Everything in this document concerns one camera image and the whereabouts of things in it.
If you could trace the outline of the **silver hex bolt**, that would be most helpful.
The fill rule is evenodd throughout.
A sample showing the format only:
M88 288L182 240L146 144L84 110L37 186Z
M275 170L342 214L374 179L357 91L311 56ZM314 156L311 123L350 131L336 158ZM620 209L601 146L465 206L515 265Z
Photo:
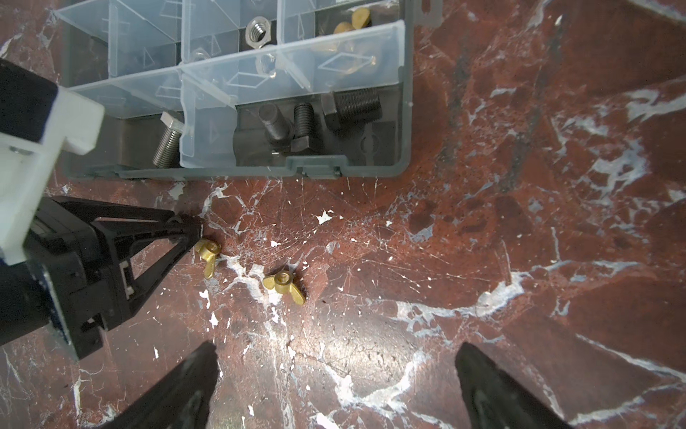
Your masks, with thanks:
M180 138L184 132L185 124L170 112L162 112L160 120L165 129L159 139L153 157L153 165L161 169L172 168L179 153Z

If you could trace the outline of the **black hex bolt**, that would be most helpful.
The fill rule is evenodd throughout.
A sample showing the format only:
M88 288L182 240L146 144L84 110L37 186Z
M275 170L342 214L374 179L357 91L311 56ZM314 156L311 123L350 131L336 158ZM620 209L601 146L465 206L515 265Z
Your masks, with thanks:
M321 155L323 143L317 134L317 118L310 103L298 103L294 107L294 138L290 151L295 155Z

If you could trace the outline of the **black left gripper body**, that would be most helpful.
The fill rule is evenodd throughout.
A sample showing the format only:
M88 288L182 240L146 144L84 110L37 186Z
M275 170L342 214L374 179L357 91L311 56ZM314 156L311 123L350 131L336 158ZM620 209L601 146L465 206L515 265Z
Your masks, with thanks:
M104 315L109 309L100 273L105 259L93 223L42 198L24 245L30 273L46 297L48 323L74 359L100 350L103 332L130 318Z

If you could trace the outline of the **grey plastic organizer box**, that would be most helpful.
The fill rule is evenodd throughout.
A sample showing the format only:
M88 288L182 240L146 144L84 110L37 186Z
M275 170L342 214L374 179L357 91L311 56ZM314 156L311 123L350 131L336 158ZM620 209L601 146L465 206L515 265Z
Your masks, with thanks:
M372 25L334 34L358 8ZM245 41L257 16L273 42ZM64 25L64 81L105 107L98 146L69 156L79 178L393 177L411 155L414 30L437 27L439 1L82 1L55 11ZM334 132L321 95L376 89L382 118ZM275 104L293 137L271 143L258 118ZM310 103L321 155L295 155L294 107ZM162 112L185 124L172 168L153 157Z

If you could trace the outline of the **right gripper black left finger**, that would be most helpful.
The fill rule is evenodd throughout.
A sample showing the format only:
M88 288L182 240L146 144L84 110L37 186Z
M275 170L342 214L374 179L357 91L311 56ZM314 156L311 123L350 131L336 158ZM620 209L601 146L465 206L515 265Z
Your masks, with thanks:
M203 342L189 357L103 428L205 428L219 378L216 346Z

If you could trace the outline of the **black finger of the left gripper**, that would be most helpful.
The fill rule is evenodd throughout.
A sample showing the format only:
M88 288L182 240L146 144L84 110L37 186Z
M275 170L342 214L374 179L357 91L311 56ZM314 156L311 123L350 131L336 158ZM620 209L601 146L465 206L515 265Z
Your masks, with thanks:
M185 218L171 210L150 207L136 207L83 198L54 197L53 201L85 223L98 219L146 221L157 223L185 223Z
M93 226L105 259L105 316L136 316L201 235L201 222L192 216L162 222L99 219Z

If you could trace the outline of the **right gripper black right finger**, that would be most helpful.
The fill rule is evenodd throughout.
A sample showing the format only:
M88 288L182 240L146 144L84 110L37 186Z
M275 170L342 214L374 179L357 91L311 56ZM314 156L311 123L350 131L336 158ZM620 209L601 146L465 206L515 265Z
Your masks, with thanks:
M456 369L471 427L570 427L475 345L461 345Z

